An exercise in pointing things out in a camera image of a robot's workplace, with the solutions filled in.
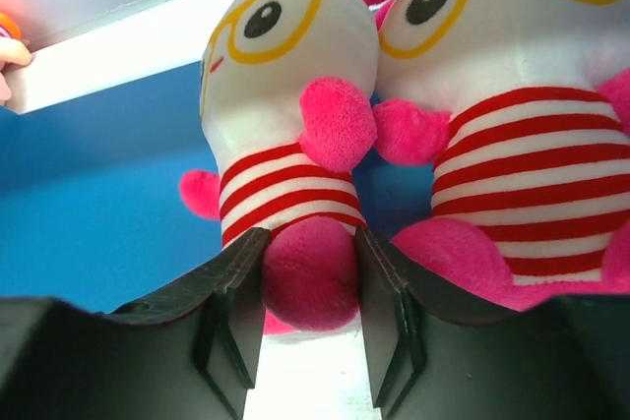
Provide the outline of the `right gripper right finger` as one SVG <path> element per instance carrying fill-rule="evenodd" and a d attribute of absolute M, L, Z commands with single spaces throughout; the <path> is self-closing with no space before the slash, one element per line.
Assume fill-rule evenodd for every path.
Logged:
<path fill-rule="evenodd" d="M 426 366 L 423 317 L 449 324 L 490 324 L 516 312 L 427 270 L 383 236 L 354 236 L 360 274 L 360 318 L 373 406 L 392 419 Z"/>

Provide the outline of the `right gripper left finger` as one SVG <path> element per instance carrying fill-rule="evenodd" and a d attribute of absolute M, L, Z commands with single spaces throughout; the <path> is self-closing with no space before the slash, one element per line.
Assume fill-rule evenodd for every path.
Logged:
<path fill-rule="evenodd" d="M 270 240 L 269 230 L 250 229 L 213 259 L 110 314 L 138 327 L 196 318 L 191 362 L 229 419 L 243 417 L 255 386 L 265 318 L 260 265 Z"/>

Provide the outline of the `pink plush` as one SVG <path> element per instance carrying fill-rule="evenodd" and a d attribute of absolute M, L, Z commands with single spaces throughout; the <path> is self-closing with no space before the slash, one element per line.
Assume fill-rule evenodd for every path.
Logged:
<path fill-rule="evenodd" d="M 358 310 L 352 173 L 373 147 L 379 63 L 372 7 L 387 0 L 233 0 L 202 57 L 200 117 L 216 171 L 191 170 L 184 205 L 221 242 L 266 229 L 271 331 L 335 330 Z"/>

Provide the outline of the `white plush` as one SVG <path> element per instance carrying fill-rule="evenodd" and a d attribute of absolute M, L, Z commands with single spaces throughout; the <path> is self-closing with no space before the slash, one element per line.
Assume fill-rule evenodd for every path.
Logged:
<path fill-rule="evenodd" d="M 395 245 L 524 310 L 629 290 L 629 0 L 395 0 L 376 149 L 433 168 Z"/>

